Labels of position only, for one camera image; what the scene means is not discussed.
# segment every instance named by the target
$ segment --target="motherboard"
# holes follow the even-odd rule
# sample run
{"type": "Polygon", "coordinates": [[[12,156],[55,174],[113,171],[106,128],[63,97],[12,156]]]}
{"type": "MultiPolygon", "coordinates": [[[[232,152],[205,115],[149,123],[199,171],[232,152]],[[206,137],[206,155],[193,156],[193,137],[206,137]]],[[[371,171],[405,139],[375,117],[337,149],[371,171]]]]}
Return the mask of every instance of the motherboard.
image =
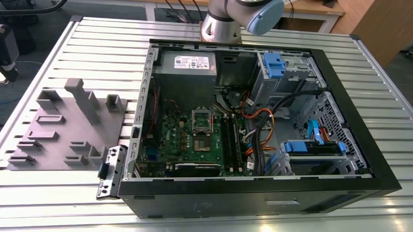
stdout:
{"type": "Polygon", "coordinates": [[[145,148],[143,177],[249,176],[244,119],[215,116],[206,109],[193,114],[165,114],[161,144],[145,148]]]}

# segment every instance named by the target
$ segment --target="ram slot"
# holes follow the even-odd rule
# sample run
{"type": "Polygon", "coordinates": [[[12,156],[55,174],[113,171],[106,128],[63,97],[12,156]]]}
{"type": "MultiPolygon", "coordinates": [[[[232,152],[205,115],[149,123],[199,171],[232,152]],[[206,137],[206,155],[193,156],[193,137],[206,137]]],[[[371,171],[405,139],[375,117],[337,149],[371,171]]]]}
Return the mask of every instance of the ram slot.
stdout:
{"type": "Polygon", "coordinates": [[[238,164],[238,171],[242,172],[242,153],[241,153],[241,138],[238,133],[238,120],[237,116],[233,118],[234,122],[234,138],[236,138],[236,155],[237,155],[237,164],[238,164]]]}
{"type": "Polygon", "coordinates": [[[226,170],[233,168],[233,159],[232,159],[232,146],[230,146],[230,133],[229,133],[229,123],[227,118],[221,118],[221,139],[222,139],[222,146],[223,146],[223,154],[225,154],[225,166],[226,170]]]}
{"type": "Polygon", "coordinates": [[[233,167],[234,170],[238,171],[238,167],[240,167],[240,160],[238,160],[238,133],[237,133],[237,125],[234,122],[234,118],[229,118],[227,119],[227,129],[229,129],[229,141],[230,141],[230,148],[232,148],[232,159],[233,159],[233,167]]]}

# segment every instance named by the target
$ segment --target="label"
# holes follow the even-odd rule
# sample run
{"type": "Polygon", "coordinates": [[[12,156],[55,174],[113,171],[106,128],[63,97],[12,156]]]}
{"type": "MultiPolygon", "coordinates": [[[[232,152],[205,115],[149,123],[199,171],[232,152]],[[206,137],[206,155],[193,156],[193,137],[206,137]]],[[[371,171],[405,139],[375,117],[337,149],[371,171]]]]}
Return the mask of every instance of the label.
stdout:
{"type": "Polygon", "coordinates": [[[248,98],[248,99],[245,100],[245,102],[246,102],[250,106],[253,106],[253,104],[254,104],[254,102],[253,102],[253,100],[252,100],[250,98],[248,98]]]}
{"type": "Polygon", "coordinates": [[[209,69],[207,57],[177,56],[174,68],[177,69],[209,69]]]}
{"type": "Polygon", "coordinates": [[[252,162],[246,163],[246,168],[254,170],[254,163],[252,162]]]}

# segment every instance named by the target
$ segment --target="slotted metal work surface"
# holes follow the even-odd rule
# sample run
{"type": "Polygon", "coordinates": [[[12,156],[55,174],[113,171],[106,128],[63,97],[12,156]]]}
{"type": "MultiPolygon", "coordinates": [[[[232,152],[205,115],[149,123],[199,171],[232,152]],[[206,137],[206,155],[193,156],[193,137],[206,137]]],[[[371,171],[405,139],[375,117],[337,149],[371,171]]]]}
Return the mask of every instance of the slotted metal work surface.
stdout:
{"type": "MultiPolygon", "coordinates": [[[[141,220],[119,201],[97,201],[97,172],[0,171],[0,228],[82,231],[412,231],[413,120],[400,95],[364,45],[346,35],[272,31],[242,32],[244,43],[324,49],[360,114],[400,180],[403,190],[329,213],[261,217],[141,220]]],[[[0,133],[0,165],[16,149],[39,105],[42,88],[63,89],[83,78],[98,98],[129,100],[119,143],[129,145],[149,39],[199,40],[199,26],[178,23],[83,18],[71,22],[0,133]]]]}

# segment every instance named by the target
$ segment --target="green circuit board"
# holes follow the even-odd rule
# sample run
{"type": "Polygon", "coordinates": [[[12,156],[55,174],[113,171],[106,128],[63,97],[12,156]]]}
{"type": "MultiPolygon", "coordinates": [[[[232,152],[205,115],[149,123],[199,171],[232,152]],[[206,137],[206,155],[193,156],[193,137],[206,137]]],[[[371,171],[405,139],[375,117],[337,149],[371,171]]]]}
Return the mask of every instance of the green circuit board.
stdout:
{"type": "Polygon", "coordinates": [[[219,176],[250,176],[246,164],[241,162],[241,167],[234,169],[226,166],[221,117],[213,119],[197,119],[203,125],[213,123],[213,133],[191,133],[191,115],[170,114],[163,116],[161,145],[154,158],[141,165],[141,170],[147,177],[167,177],[169,167],[177,163],[205,163],[219,164],[219,176]]]}
{"type": "Polygon", "coordinates": [[[162,123],[159,161],[197,161],[222,164],[221,125],[217,122],[213,125],[214,129],[210,136],[194,136],[191,134],[190,115],[166,116],[162,123]],[[197,139],[203,141],[201,147],[209,149],[209,151],[195,151],[194,140],[197,139]]]}

